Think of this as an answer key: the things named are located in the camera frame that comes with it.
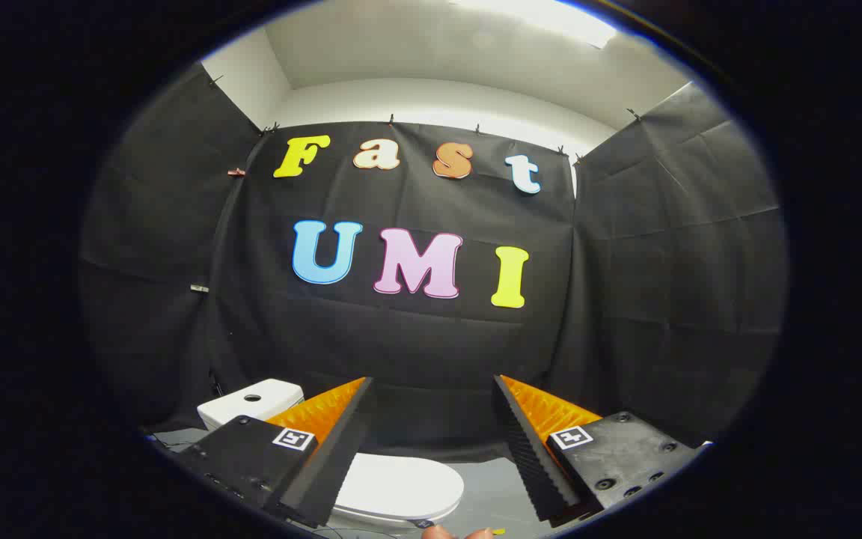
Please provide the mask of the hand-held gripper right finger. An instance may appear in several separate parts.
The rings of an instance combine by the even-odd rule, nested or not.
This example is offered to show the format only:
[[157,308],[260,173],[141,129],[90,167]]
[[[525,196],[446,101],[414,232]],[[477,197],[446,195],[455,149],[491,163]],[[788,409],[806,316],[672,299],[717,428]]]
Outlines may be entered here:
[[499,374],[492,405],[538,520],[569,524],[625,505],[702,448],[631,412],[601,416]]

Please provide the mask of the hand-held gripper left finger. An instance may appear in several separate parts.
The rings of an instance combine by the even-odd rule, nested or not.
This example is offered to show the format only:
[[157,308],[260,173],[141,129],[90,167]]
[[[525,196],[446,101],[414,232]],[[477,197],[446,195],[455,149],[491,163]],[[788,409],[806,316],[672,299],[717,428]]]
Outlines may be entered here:
[[369,432],[373,385],[360,377],[268,419],[239,414],[172,460],[250,511],[317,528]]

